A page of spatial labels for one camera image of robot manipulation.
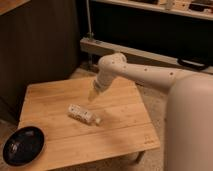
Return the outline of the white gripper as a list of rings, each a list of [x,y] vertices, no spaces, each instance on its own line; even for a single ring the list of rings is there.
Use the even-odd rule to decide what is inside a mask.
[[[89,101],[93,101],[98,96],[98,94],[104,92],[104,89],[97,83],[96,80],[93,81],[93,89],[94,91],[92,90],[89,92],[88,96]]]

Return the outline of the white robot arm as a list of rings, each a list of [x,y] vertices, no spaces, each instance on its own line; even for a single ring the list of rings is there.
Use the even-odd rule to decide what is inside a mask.
[[[165,171],[213,171],[213,75],[132,64],[122,53],[101,57],[98,68],[98,92],[120,76],[167,94]]]

